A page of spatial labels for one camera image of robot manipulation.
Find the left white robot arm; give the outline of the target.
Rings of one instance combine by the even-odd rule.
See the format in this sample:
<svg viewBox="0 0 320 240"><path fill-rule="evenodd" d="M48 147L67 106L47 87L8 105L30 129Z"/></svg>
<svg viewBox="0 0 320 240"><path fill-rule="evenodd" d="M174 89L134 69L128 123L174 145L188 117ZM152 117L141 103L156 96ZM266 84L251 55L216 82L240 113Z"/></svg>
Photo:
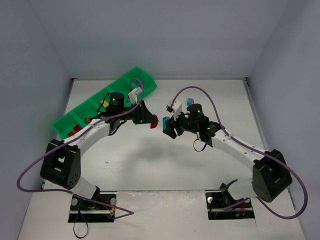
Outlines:
<svg viewBox="0 0 320 240"><path fill-rule="evenodd" d="M151 128L159 122L144 102L126 107L123 93L110 93L108 106L91 117L86 127L65 140L53 139L48 143L40 176L76 195L100 200L100 188L81 176L81 158L89 148L99 140L114 135L127 121L135 125L150 124Z"/></svg>

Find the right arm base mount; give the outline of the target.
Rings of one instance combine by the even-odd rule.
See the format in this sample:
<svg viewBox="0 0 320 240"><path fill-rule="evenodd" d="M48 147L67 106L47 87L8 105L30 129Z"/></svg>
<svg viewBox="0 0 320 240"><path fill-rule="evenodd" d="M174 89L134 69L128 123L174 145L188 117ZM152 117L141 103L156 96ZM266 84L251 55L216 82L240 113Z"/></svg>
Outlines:
<svg viewBox="0 0 320 240"><path fill-rule="evenodd" d="M229 187L238 180L222 183L219 190L206 191L207 216L210 221L254 219L255 214L250 199L234 199Z"/></svg>

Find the long red lego brick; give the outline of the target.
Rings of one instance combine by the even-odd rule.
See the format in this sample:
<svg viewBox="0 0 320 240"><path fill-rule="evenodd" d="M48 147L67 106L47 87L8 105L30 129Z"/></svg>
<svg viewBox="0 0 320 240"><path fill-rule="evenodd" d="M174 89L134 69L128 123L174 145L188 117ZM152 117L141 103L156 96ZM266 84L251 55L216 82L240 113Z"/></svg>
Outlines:
<svg viewBox="0 0 320 240"><path fill-rule="evenodd" d="M73 127L73 130L74 130L75 133L78 133L79 131L82 130L82 127L77 124L76 126Z"/></svg>

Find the teal lego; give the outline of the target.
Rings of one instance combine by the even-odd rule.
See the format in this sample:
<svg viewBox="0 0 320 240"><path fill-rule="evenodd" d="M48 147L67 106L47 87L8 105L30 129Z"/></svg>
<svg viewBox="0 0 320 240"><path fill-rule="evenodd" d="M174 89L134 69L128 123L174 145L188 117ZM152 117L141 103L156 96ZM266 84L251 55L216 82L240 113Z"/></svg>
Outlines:
<svg viewBox="0 0 320 240"><path fill-rule="evenodd" d="M169 119L170 119L169 116L164 116L164 117L162 118L162 130L163 130L163 131L167 128L166 122L167 122L167 120L169 120Z"/></svg>

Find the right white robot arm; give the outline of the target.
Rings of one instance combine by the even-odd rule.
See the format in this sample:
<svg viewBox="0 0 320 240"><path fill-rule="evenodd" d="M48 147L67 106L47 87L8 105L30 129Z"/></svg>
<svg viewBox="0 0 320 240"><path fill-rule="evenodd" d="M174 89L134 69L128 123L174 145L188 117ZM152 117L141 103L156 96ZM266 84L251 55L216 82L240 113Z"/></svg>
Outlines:
<svg viewBox="0 0 320 240"><path fill-rule="evenodd" d="M172 116L165 122L164 134L175 139L184 132L193 133L205 147L221 150L242 163L252 172L255 195L264 202L272 202L293 182L280 151L266 151L233 139L220 123L204 115L201 104L189 105L187 113L182 112L182 105L177 102L173 106L167 105L166 110Z"/></svg>

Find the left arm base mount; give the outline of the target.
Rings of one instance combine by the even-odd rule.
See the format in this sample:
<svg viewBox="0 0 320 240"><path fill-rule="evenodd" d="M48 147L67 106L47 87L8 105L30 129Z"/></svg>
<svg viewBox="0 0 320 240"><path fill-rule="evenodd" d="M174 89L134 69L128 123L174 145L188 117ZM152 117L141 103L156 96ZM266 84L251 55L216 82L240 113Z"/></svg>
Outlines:
<svg viewBox="0 0 320 240"><path fill-rule="evenodd" d="M89 224L113 223L116 209L73 196L70 202L68 223L72 223L73 234L84 239L89 233Z"/></svg>

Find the yellow long lego plate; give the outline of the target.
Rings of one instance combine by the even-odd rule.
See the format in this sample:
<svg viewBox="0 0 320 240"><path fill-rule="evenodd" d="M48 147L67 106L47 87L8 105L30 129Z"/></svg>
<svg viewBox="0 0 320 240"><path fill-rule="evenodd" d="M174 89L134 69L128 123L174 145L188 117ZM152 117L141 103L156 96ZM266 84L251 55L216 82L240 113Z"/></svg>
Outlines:
<svg viewBox="0 0 320 240"><path fill-rule="evenodd" d="M104 108L106 108L106 107L109 105L108 101L106 101L106 100L101 100L101 101L100 101L100 104L101 104Z"/></svg>

